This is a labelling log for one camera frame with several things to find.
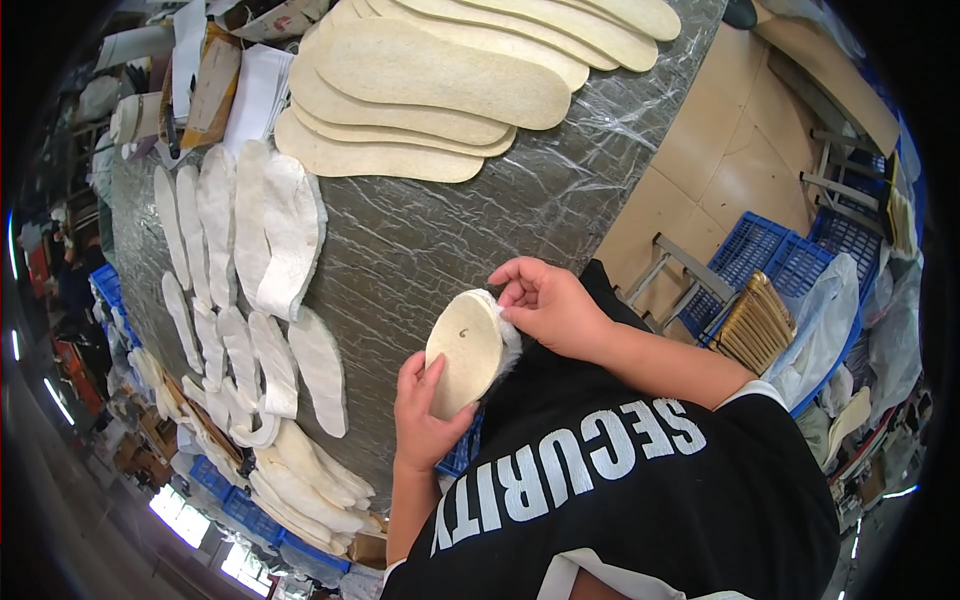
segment insole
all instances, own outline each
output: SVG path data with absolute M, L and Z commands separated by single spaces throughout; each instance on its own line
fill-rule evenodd
M 361 19 L 333 34 L 306 56 L 329 84 L 367 102 L 449 108 L 531 130 L 554 127 L 570 106 L 569 89 L 553 71 L 405 21 Z

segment work table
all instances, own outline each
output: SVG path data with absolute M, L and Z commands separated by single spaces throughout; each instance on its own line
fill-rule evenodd
M 390 506 L 396 371 L 424 347 L 446 304 L 484 287 L 495 267 L 520 254 L 582 269 L 650 164 L 725 7 L 723 0 L 668 2 L 684 26 L 676 40 L 659 44 L 651 71 L 593 70 L 561 125 L 521 130 L 514 147 L 487 160 L 473 180 L 321 179 L 327 237 L 304 304 L 339 345 L 349 431 L 327 436 L 306 392 L 297 421 L 373 485 L 378 512 Z M 202 159 L 200 149 L 182 164 Z M 160 277 L 172 268 L 153 202 L 157 164 L 154 153 L 114 160 L 114 266 L 133 330 L 180 379 L 192 371 L 160 292 Z

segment floor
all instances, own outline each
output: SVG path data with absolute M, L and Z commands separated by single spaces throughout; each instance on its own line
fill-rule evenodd
M 654 261 L 658 231 L 707 264 L 747 210 L 806 236 L 813 195 L 800 171 L 818 155 L 816 118 L 767 68 L 759 36 L 721 23 L 703 66 L 650 168 L 595 257 L 626 292 Z M 671 261 L 634 309 L 661 320 L 689 280 Z M 667 337 L 693 342 L 679 321 Z

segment cardboard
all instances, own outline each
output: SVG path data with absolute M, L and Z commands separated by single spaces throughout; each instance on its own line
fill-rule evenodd
M 866 133 L 884 156 L 894 151 L 900 123 L 867 84 L 843 50 L 805 19 L 774 17 L 754 31 L 803 67 L 859 133 Z

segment plastic bag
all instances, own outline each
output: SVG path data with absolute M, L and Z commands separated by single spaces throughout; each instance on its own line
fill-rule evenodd
M 820 393 L 820 405 L 831 419 L 836 419 L 840 411 L 850 403 L 851 397 L 853 397 L 853 374 L 846 365 L 841 363 Z
M 856 261 L 837 254 L 810 291 L 783 303 L 797 321 L 797 335 L 761 377 L 772 384 L 787 410 L 823 382 L 843 351 L 859 309 Z
M 894 276 L 890 273 L 890 267 L 884 267 L 883 271 L 876 278 L 874 291 L 867 297 L 863 303 L 863 328 L 870 329 L 883 315 L 887 314 L 887 308 L 890 306 L 890 299 L 894 295 Z
M 914 261 L 894 284 L 886 315 L 870 335 L 870 367 L 876 373 L 870 423 L 897 406 L 910 394 L 920 377 L 920 280 L 923 256 Z

